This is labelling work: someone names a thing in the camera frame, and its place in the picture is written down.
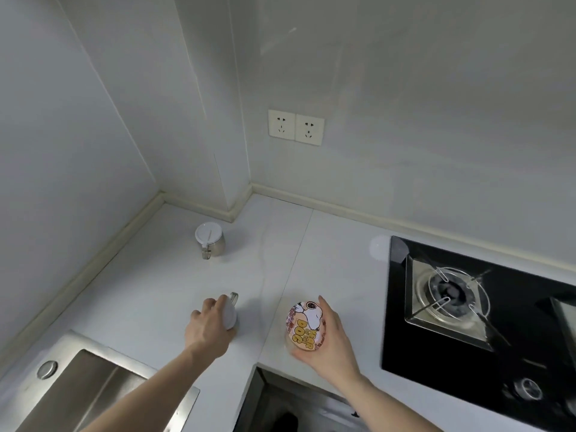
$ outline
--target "black glass cooktop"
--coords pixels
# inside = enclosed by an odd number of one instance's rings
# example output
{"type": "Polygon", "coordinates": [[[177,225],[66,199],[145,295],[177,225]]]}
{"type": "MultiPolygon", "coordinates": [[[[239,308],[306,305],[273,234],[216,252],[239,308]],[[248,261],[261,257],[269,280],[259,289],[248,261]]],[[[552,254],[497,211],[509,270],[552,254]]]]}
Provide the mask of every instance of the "black glass cooktop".
{"type": "Polygon", "coordinates": [[[381,367],[575,431],[575,306],[575,286],[392,237],[381,367]]]}

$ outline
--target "wall socket panel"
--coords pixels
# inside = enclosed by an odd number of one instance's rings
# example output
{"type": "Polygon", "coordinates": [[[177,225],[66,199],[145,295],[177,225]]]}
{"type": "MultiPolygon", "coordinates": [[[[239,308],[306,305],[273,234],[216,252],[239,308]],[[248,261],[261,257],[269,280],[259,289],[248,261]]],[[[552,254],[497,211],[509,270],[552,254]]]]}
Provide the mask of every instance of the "wall socket panel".
{"type": "Polygon", "coordinates": [[[296,115],[296,136],[298,142],[305,142],[313,146],[322,145],[324,137],[324,119],[296,115]]]}
{"type": "Polygon", "coordinates": [[[271,137],[294,139],[296,114],[281,112],[280,110],[268,110],[268,134],[271,137]]]}

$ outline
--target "seasoning jar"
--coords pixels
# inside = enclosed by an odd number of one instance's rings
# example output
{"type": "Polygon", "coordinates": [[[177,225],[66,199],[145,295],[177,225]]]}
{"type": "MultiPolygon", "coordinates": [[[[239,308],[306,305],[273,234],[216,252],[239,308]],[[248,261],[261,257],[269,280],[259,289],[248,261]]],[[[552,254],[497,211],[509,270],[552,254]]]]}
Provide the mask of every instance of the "seasoning jar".
{"type": "Polygon", "coordinates": [[[316,302],[295,304],[286,317],[286,348],[315,351],[320,348],[326,335],[326,321],[322,308],[316,302]]]}

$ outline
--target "stainless steel sink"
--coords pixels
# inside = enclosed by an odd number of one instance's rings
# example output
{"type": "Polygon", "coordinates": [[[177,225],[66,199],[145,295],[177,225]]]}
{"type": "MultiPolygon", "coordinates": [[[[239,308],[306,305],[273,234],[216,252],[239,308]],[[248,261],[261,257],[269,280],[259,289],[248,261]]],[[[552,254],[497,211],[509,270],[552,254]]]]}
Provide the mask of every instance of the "stainless steel sink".
{"type": "MultiPolygon", "coordinates": [[[[81,431],[154,373],[143,363],[69,332],[2,407],[0,431],[81,431]]],[[[166,431],[182,430],[199,392],[190,389],[166,431]]]]}

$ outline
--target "white marble countertop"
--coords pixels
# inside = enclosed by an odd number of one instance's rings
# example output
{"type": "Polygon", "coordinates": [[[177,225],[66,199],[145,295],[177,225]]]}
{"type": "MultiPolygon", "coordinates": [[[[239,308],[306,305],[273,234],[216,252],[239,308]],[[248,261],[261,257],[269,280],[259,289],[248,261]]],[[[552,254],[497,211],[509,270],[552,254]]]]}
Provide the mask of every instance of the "white marble countertop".
{"type": "MultiPolygon", "coordinates": [[[[236,291],[238,336],[196,382],[200,394],[184,427],[189,432],[232,431],[258,362],[336,392],[284,348],[289,308],[321,294],[340,314],[362,372],[446,432],[537,430],[380,369],[388,263],[371,258],[368,247],[375,236],[387,242],[391,232],[253,195],[236,222],[217,221],[226,254],[205,261],[194,230],[207,220],[164,205],[0,381],[0,401],[69,329],[159,369],[181,351],[191,311],[200,309],[206,297],[236,291]]],[[[504,261],[485,251],[417,240],[573,280],[570,274],[504,261]]]]}

